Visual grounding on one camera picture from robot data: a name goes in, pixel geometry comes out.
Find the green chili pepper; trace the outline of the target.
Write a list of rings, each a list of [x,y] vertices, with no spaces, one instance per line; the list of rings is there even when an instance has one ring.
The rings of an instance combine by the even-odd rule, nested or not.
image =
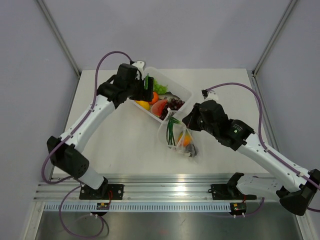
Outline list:
[[[148,91],[153,91],[154,89],[154,78],[149,74],[144,78],[144,89]]]

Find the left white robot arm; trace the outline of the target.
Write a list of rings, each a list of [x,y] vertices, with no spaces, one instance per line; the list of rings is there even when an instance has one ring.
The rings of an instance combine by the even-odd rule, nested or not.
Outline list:
[[[143,61],[122,63],[117,73],[94,87],[92,103],[81,117],[58,138],[47,140],[50,162],[80,182],[86,199],[111,197],[108,180],[97,173],[82,152],[101,123],[127,99],[151,101],[153,81],[144,80]]]

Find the green scallion bunch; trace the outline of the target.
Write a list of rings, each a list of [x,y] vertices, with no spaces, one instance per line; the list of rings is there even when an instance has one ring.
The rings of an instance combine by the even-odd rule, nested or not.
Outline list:
[[[174,137],[174,125],[180,124],[180,121],[175,117],[170,117],[168,119],[167,127],[166,127],[166,142],[169,146],[176,146],[176,141]]]

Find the clear zip top bag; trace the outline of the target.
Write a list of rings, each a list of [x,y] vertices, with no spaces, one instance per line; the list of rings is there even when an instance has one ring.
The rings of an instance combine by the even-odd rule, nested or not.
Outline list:
[[[161,144],[173,152],[189,159],[195,159],[199,156],[199,149],[192,131],[182,121],[184,116],[180,110],[167,108],[167,114],[160,124],[157,137]]]

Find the green orange mango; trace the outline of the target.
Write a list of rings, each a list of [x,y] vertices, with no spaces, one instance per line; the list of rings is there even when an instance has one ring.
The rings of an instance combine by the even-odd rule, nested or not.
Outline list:
[[[186,147],[192,142],[192,136],[188,132],[181,132],[178,137],[177,146]]]

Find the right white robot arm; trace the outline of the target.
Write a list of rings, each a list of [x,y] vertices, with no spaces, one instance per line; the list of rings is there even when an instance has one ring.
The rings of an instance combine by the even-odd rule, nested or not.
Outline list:
[[[196,103],[182,119],[192,131],[205,131],[221,145],[240,153],[267,170],[275,179],[264,179],[236,172],[226,183],[232,199],[256,196],[279,200],[290,213],[303,216],[320,189],[320,172],[307,170],[264,144],[252,127],[230,119],[214,100]]]

